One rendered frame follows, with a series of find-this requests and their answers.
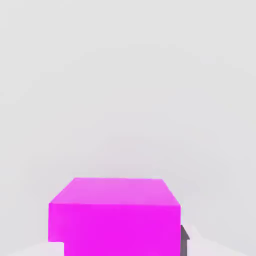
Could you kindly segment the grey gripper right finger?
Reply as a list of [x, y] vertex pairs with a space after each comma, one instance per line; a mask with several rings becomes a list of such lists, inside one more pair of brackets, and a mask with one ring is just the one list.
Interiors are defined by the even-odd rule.
[[203, 238], [195, 226], [183, 225], [187, 236], [183, 238], [182, 256], [225, 256], [225, 252], [217, 244]]

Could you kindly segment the small magenta cube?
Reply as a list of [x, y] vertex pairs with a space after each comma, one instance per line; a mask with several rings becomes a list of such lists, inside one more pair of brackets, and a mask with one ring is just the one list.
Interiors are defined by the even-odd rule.
[[75, 178], [48, 205], [64, 256], [180, 256], [181, 206], [162, 179]]

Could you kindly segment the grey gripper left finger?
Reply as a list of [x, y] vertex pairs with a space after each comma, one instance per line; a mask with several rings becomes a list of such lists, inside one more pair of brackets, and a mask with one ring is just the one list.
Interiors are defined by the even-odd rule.
[[44, 242], [32, 245], [13, 256], [64, 256], [64, 244], [62, 242]]

